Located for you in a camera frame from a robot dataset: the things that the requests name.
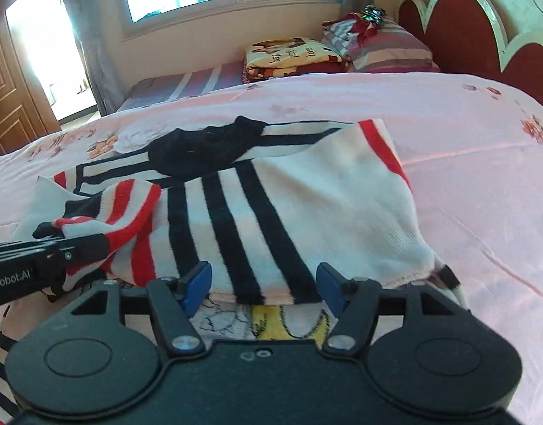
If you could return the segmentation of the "red patterned cloth bundle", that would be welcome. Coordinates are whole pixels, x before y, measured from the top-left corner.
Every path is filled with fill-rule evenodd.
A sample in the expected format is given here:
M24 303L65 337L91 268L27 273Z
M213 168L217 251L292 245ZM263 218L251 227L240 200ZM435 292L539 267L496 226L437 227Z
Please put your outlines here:
M338 19L324 22L322 26L324 31L330 31L340 38L343 37L343 33L348 40L351 40L350 35L354 35L355 42L364 45L383 28L385 17L384 9L367 5L358 12L349 12Z

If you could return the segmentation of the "brown wooden door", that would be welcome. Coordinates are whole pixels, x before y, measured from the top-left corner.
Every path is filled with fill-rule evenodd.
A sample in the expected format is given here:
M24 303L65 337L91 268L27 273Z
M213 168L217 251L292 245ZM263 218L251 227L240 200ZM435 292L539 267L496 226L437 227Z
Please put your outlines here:
M14 44L5 10L0 7L0 155L60 130L39 80Z

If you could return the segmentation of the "striped purple mattress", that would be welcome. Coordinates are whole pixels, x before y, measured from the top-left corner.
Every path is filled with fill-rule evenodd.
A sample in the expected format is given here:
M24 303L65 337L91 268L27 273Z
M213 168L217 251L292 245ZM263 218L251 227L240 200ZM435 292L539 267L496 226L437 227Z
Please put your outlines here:
M196 72L144 79L132 87L119 111L196 97L242 83L242 62L226 63Z

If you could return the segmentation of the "striped red black white sweater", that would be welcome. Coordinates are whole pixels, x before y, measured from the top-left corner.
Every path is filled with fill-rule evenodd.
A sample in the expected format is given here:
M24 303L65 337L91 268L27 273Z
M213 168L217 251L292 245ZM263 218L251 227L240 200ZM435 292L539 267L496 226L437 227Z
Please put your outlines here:
M458 304L456 275L423 239L413 194L379 119L175 130L141 150L39 177L16 241L103 234L107 258L11 303L0 325L0 424L19 413L5 376L16 341L104 279L143 288L206 261L209 299L322 303L316 269L389 288L430 284Z

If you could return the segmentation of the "folded yellow red blanket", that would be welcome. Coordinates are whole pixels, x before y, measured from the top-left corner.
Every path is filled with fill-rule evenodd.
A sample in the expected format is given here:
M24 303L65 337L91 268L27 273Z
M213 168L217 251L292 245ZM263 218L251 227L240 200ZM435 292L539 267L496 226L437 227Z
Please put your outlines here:
M245 49L243 82L313 73L345 73L349 62L326 44L307 38L265 40Z

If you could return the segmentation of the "red scalloped headboard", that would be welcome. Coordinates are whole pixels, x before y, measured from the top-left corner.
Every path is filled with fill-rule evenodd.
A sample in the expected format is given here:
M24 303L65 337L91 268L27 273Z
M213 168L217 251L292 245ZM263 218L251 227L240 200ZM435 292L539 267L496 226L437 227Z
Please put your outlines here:
M499 81L543 106L543 30L510 39L490 0L401 0L396 15L441 72Z

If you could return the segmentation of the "pink floral bed sheet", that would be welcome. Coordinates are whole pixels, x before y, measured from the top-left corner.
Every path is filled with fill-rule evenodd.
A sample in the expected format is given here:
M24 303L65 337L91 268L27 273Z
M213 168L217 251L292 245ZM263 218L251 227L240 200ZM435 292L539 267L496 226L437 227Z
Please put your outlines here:
M474 315L522 358L510 411L543 424L543 106L510 86L436 73L311 75L132 106L0 157L0 243L26 213L38 177L240 115L384 121L424 237L460 279Z

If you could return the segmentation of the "grey left curtain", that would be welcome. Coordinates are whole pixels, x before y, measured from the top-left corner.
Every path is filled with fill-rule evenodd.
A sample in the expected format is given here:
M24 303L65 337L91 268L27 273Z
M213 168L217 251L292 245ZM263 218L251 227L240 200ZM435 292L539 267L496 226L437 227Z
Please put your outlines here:
M125 96L103 38L100 0L63 0L77 50L101 116L116 112Z

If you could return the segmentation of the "cartoon print white garment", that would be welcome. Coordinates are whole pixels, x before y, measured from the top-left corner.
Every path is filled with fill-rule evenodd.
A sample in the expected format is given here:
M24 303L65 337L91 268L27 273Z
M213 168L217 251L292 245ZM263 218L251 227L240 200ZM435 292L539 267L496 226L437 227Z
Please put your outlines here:
M207 299L191 322L205 340L313 340L321 346L338 320L324 303L249 306Z

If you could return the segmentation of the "striped pink pillow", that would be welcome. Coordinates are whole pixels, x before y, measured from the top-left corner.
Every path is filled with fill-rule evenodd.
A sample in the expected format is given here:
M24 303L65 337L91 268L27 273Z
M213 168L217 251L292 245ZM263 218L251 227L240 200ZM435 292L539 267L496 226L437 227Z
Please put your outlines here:
M439 72L432 51L390 17L378 32L358 39L354 20L323 24L323 42L349 62L350 70L362 73Z

